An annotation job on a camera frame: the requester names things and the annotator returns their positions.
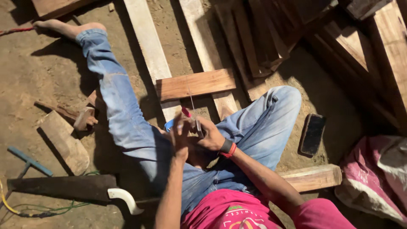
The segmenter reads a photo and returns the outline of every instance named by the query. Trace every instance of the pink t-shirt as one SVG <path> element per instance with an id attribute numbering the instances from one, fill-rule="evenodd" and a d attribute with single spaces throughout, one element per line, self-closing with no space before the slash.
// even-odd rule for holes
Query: pink t-shirt
<path id="1" fill-rule="evenodd" d="M 253 195 L 220 189 L 209 193 L 185 216 L 183 229 L 281 229 L 268 201 Z M 298 207 L 292 216 L 297 229 L 348 229 L 355 227 L 327 199 L 313 199 Z"/>

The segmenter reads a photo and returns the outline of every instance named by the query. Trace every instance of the hand saw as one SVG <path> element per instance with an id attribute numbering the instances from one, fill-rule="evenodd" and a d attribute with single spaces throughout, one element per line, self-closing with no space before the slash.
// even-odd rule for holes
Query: hand saw
<path id="1" fill-rule="evenodd" d="M 189 89 L 188 77 L 185 77 L 185 78 L 186 78 L 186 85 L 188 86 L 189 97 L 191 98 L 191 103 L 192 103 L 193 114 L 192 114 L 191 119 L 195 122 L 198 137 L 203 139 L 205 136 L 204 136 L 204 133 L 202 132 L 201 122 L 199 120 L 197 120 L 197 114 L 195 112 L 195 107 L 194 107 L 194 101 L 192 101 L 191 89 Z"/>

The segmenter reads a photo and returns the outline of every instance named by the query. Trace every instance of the dirt floor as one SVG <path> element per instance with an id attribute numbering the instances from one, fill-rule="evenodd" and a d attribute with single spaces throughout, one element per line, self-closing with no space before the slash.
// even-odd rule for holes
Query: dirt floor
<path id="1" fill-rule="evenodd" d="M 132 86 L 140 102 L 145 119 L 152 125 L 162 127 L 164 118 L 148 74 L 140 47 L 132 29 L 123 1 L 115 0 L 114 12 L 109 12 L 109 2 L 99 1 L 74 12 L 86 22 L 100 22 L 109 33 L 109 41 L 117 60 L 127 70 Z M 202 71 L 194 44 L 177 0 L 148 0 L 156 29 L 173 76 Z M 211 3 L 204 2 L 208 10 L 211 29 L 225 68 L 231 67 L 219 26 L 213 17 Z M 35 17 L 30 0 L 0 0 L 0 29 L 29 27 Z M 68 15 L 64 21 L 74 24 Z M 79 110 L 86 105 L 87 96 L 98 86 L 95 76 L 87 69 L 81 49 L 64 38 L 38 35 L 35 31 L 14 33 L 0 37 L 0 179 L 15 178 L 24 167 L 24 162 L 7 152 L 12 145 L 25 152 L 54 172 L 54 176 L 66 176 L 58 160 L 37 132 L 45 112 L 35 107 L 34 101 L 49 104 L 59 103 Z M 278 71 L 267 80 L 270 87 L 290 85 L 300 90 L 302 106 L 294 129 L 282 154 L 277 171 L 287 171 L 322 165 L 338 164 L 353 144 L 363 135 L 360 116 L 342 90 L 316 62 L 306 49 L 299 46 Z M 242 88 L 233 91 L 239 108 L 249 105 Z M 219 122 L 211 96 L 194 98 L 198 112 L 206 118 Z M 307 114 L 316 113 L 327 118 L 326 129 L 319 152 L 313 158 L 297 154 L 304 120 Z M 131 192 L 135 199 L 151 197 L 142 171 L 130 158 L 124 156 L 108 133 L 104 111 L 99 114 L 99 124 L 94 131 L 85 134 L 81 142 L 88 150 L 91 165 L 88 171 L 119 174 L 119 185 Z M 30 168 L 25 178 L 43 177 Z M 304 198 L 325 197 L 331 199 L 345 217 L 357 228 L 384 228 L 387 221 L 378 217 L 349 209 L 334 196 L 333 189 L 323 189 L 303 194 Z M 53 208 L 65 207 L 69 200 L 44 196 L 13 193 L 9 198 L 12 206 L 18 204 L 44 205 Z M 3 208 L 0 210 L 0 228 L 151 228 L 154 204 L 143 206 L 146 212 L 130 216 L 123 203 L 114 205 L 87 205 L 69 210 L 67 213 L 45 219 L 29 219 L 13 216 Z M 272 209 L 287 228 L 294 228 L 287 215 L 276 207 Z"/>

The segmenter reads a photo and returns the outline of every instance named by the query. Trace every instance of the red rope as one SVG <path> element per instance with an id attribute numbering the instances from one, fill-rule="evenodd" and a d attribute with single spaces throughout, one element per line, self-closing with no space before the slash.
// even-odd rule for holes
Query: red rope
<path id="1" fill-rule="evenodd" d="M 30 31 L 30 30 L 33 30 L 33 29 L 34 29 L 34 27 L 21 28 L 21 29 L 1 30 L 1 31 L 0 31 L 0 35 L 5 35 L 5 34 L 15 33 L 15 32 Z"/>

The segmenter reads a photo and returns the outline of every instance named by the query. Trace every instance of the black wristband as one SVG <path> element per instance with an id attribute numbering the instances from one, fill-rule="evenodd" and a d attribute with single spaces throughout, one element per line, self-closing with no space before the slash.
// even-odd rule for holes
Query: black wristband
<path id="1" fill-rule="evenodd" d="M 221 149 L 219 151 L 222 153 L 228 154 L 230 149 L 232 148 L 232 145 L 233 145 L 233 141 L 225 138 L 225 143 L 223 143 L 223 146 L 221 147 Z"/>

